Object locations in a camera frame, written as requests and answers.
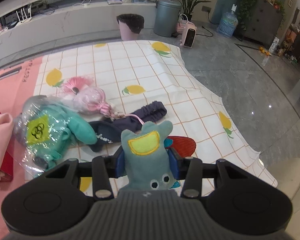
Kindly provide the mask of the white wifi router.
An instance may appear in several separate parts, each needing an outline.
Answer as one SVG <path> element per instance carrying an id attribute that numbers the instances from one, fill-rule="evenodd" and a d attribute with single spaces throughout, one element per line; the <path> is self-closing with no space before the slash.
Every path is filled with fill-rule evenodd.
<path id="1" fill-rule="evenodd" d="M 32 20 L 32 7 L 29 5 L 27 9 L 21 8 L 20 10 L 16 11 L 18 22 L 16 26 L 19 26 L 24 23 L 28 23 Z"/>

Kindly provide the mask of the teal felt monster toy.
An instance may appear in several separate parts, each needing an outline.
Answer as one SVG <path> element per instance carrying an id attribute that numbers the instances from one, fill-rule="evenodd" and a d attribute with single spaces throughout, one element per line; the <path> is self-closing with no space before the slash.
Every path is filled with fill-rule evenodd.
<path id="1" fill-rule="evenodd" d="M 136 134 L 128 129 L 121 133 L 121 146 L 125 156 L 128 184 L 121 191 L 169 190 L 176 182 L 164 141 L 173 130 L 170 121 L 157 125 L 143 124 Z"/>

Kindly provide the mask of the pink feather tassel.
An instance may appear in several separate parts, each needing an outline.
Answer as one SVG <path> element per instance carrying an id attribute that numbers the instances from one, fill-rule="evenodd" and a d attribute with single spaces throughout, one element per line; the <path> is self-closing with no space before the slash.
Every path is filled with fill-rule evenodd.
<path id="1" fill-rule="evenodd" d="M 77 76 L 63 82 L 61 89 L 65 93 L 78 94 L 81 90 L 91 86 L 94 80 L 89 77 Z"/>

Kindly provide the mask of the teal plush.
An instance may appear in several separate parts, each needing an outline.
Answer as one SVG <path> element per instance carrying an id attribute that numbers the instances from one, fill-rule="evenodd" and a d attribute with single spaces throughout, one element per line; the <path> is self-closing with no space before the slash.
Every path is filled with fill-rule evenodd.
<path id="1" fill-rule="evenodd" d="M 54 96 L 47 96 L 30 120 L 23 121 L 20 113 L 14 119 L 13 136 L 25 148 L 24 154 L 15 159 L 34 174 L 54 168 L 70 145 L 97 142 L 90 124 Z"/>

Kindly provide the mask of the grey metal trash can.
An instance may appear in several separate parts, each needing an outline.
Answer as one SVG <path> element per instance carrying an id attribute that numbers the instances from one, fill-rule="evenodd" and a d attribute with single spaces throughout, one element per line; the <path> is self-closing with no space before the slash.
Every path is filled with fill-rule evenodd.
<path id="1" fill-rule="evenodd" d="M 176 32 L 181 3 L 175 0 L 159 0 L 156 8 L 154 33 L 163 37 L 171 37 Z"/>

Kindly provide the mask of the dark red felt piece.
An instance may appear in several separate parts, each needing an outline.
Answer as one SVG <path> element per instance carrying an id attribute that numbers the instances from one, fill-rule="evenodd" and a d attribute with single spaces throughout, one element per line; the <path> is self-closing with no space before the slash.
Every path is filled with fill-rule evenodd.
<path id="1" fill-rule="evenodd" d="M 191 157 L 196 150 L 196 142 L 192 138 L 168 136 L 164 141 L 165 148 L 174 148 L 183 157 Z"/>

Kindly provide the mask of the pink patterned fabric pouch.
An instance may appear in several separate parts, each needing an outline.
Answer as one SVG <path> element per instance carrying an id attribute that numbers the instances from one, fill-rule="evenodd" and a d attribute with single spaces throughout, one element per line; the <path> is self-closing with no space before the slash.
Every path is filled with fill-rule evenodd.
<path id="1" fill-rule="evenodd" d="M 106 102 L 104 90 L 98 87 L 87 87 L 80 90 L 73 99 L 73 107 L 81 114 L 101 114 L 108 118 L 115 118 L 115 111 Z"/>

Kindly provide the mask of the lemon print checkered tablecloth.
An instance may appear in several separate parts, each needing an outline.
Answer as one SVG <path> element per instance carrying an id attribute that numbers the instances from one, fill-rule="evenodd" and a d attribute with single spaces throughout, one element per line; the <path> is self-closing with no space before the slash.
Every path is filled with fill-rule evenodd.
<path id="1" fill-rule="evenodd" d="M 84 77 L 105 92 L 119 114 L 159 101 L 167 109 L 173 135 L 196 142 L 194 157 L 211 164 L 224 158 L 277 186 L 222 99 L 186 70 L 179 47 L 149 40 L 111 42 L 48 54 L 33 63 L 38 68 L 34 95 L 71 98 L 64 89 L 71 78 Z"/>

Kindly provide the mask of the pink trash bin black liner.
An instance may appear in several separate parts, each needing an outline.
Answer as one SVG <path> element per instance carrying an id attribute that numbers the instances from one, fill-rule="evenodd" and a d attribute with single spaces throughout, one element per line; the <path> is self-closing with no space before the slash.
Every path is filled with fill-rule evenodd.
<path id="1" fill-rule="evenodd" d="M 123 41 L 137 40 L 145 20 L 138 14 L 121 14 L 116 17 Z"/>

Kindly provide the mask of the red lidded transparent box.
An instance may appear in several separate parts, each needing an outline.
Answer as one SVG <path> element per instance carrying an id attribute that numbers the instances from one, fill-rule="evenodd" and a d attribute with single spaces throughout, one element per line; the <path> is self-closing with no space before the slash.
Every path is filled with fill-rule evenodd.
<path id="1" fill-rule="evenodd" d="M 9 113 L 0 113 L 0 182 L 13 179 L 13 146 L 10 144 L 13 118 Z"/>

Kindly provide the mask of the blue water jug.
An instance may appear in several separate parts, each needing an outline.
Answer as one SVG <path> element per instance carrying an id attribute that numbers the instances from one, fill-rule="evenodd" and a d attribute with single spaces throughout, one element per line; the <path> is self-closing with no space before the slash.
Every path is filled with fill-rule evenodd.
<path id="1" fill-rule="evenodd" d="M 222 34 L 227 38 L 231 38 L 238 25 L 238 19 L 235 14 L 237 5 L 233 4 L 230 12 L 225 12 L 222 15 L 220 23 L 217 27 L 217 33 Z"/>

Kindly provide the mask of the navy blue cloth cap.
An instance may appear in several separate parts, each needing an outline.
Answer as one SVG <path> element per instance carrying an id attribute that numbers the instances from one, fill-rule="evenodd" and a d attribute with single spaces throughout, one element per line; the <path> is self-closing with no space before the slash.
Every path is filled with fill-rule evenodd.
<path id="1" fill-rule="evenodd" d="M 101 121 L 89 122 L 90 126 L 94 129 L 97 142 L 88 146 L 93 152 L 100 152 L 105 145 L 121 142 L 121 133 L 125 129 L 132 132 L 141 130 L 142 124 L 138 118 L 143 122 L 157 122 L 165 117 L 166 114 L 167 109 L 164 104 L 160 101 L 153 101 L 124 118 L 113 121 L 107 118 Z"/>

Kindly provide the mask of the grey silver cloth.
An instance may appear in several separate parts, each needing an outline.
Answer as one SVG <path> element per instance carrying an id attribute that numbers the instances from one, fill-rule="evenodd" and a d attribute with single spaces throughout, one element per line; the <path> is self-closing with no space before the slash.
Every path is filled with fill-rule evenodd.
<path id="1" fill-rule="evenodd" d="M 21 111 L 22 120 L 30 120 L 39 111 L 40 106 L 46 102 L 46 99 L 46 95 L 36 95 L 28 98 Z"/>

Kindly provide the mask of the dark grey cabinet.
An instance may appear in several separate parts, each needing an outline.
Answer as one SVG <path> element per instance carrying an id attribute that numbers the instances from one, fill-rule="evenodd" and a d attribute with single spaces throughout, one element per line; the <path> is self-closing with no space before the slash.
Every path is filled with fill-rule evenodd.
<path id="1" fill-rule="evenodd" d="M 239 28 L 239 37 L 262 43 L 269 48 L 283 19 L 282 13 L 266 0 L 257 0 L 250 11 L 251 19 L 245 29 Z"/>

